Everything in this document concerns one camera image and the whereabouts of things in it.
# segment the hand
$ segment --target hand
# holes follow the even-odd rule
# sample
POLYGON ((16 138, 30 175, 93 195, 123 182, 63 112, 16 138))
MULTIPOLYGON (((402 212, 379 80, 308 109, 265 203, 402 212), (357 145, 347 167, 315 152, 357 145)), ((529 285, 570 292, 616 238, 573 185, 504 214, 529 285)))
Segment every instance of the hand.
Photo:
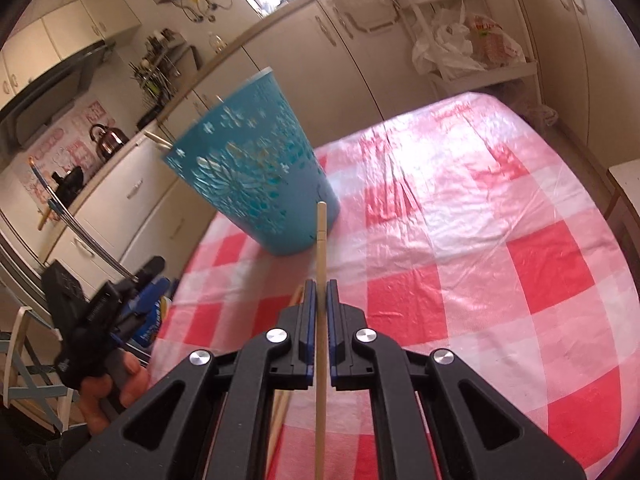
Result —
MULTIPOLYGON (((149 372, 130 352, 124 352, 124 367, 131 376, 120 392, 120 403, 128 408, 142 397, 149 386, 149 372)), ((102 433, 109 425, 109 419, 100 408, 100 400, 109 395, 113 380, 108 375, 85 377, 80 384, 80 402, 78 407, 93 436, 102 433)))

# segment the countertop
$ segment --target countertop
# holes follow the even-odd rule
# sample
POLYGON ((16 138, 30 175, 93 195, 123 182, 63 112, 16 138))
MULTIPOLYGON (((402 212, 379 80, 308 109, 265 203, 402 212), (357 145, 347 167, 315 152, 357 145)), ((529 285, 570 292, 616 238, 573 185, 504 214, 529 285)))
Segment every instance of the countertop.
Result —
MULTIPOLYGON (((82 191, 78 194, 75 200, 69 206, 68 211, 72 215, 76 215, 79 209, 82 207, 82 204, 86 202, 91 193, 93 193, 100 183, 107 177, 108 174, 122 161, 124 158, 129 155, 129 153, 142 142, 143 139, 146 138, 145 132, 156 133, 158 130, 158 122, 153 121, 149 123, 147 126, 142 128, 138 133, 136 133, 130 140, 127 142, 124 147, 117 152, 110 160, 105 163, 103 167, 98 170, 98 172, 92 177, 92 179, 82 188, 82 191)), ((53 247, 56 245, 58 239, 62 236, 63 231, 66 228, 66 224, 62 221, 58 221, 53 228, 51 235, 49 237, 48 243, 44 246, 42 252, 38 255, 42 262, 46 261, 49 257, 50 252, 53 250, 53 247)))
POLYGON ((283 5, 279 9, 273 11, 268 16, 261 19, 253 27, 248 28, 240 36, 235 38, 229 43, 220 54, 208 61, 196 74, 189 79, 180 91, 174 96, 171 101, 164 107, 162 112, 158 115, 158 123, 162 123, 171 112, 175 110, 178 104, 192 91, 206 76, 213 72, 219 65, 221 65, 226 58, 231 56, 236 50, 241 48, 245 43, 251 41, 258 36, 261 32, 271 27, 275 23, 279 22, 283 18, 286 18, 290 14, 293 14, 302 7, 311 4, 315 0, 291 0, 289 3, 283 5))

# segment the tablecloth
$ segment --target tablecloth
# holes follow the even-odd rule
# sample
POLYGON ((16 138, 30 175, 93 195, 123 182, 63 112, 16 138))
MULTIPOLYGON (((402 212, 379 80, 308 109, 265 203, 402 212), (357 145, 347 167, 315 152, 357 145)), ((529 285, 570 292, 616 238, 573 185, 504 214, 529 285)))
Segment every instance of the tablecloth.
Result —
MULTIPOLYGON (((407 349, 451 348, 596 478, 640 415, 640 308, 558 155, 482 94, 316 154, 342 207, 328 237, 340 300, 407 349)), ((276 258, 217 216, 155 343, 152 380, 194 349, 233 351, 272 328, 307 276, 313 250, 276 258)), ((314 398, 294 392, 269 478, 312 478, 314 398)), ((327 429, 328 480, 377 478, 366 392, 330 390, 327 429)))

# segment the bottle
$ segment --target bottle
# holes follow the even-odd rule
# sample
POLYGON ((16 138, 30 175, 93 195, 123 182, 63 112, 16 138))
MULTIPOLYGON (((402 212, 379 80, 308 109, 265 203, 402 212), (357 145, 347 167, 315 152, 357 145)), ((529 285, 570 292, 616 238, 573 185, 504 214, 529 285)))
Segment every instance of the bottle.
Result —
POLYGON ((220 54, 220 52, 222 52, 223 49, 226 47, 226 41, 220 38, 219 35, 213 32, 209 33, 209 44, 211 45, 212 49, 215 51, 216 54, 220 54))

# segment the kitchen cabinet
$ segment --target kitchen cabinet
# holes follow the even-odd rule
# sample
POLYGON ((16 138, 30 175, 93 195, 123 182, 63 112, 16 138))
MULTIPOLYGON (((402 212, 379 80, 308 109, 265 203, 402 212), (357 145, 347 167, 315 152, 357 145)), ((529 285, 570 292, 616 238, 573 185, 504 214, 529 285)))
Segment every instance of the kitchen cabinet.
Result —
POLYGON ((161 128, 164 132, 170 134, 174 140, 177 140, 206 113, 207 107, 205 104, 197 96, 196 92, 191 91, 162 122, 161 128))
POLYGON ((15 93, 60 62, 42 20, 36 20, 10 37, 2 54, 15 93))
POLYGON ((177 179, 155 142, 142 137, 136 144, 76 214, 82 227, 117 260, 177 179))
POLYGON ((82 4, 110 43, 129 43, 140 26, 140 20, 124 0, 82 0, 82 4))
POLYGON ((414 68, 413 45, 402 23, 368 34, 356 30, 336 11, 331 0, 319 1, 356 62, 384 120, 438 100, 430 80, 414 68))
POLYGON ((179 278, 215 213, 209 202, 178 179, 134 238, 122 265, 138 269, 158 255, 166 263, 162 275, 179 278))
POLYGON ((589 74, 589 138, 609 168, 640 158, 640 46, 610 0, 572 1, 589 74))
POLYGON ((521 0, 538 53, 543 98, 587 143, 590 96, 580 25, 571 0, 521 0))
POLYGON ((80 0, 46 14, 42 22, 60 59, 102 39, 100 30, 80 0))
POLYGON ((312 146, 382 120, 356 63, 318 3, 283 18, 244 49, 259 69, 273 69, 312 146))
POLYGON ((4 64, 4 55, 0 52, 0 110, 14 97, 14 88, 9 82, 9 73, 4 64))
POLYGON ((53 260, 58 260, 80 281, 88 298, 107 280, 119 282, 123 278, 69 228, 62 233, 47 259, 49 263, 53 260))
POLYGON ((207 108, 213 108, 226 99, 247 79, 258 73, 244 48, 239 48, 196 86, 195 92, 207 108))

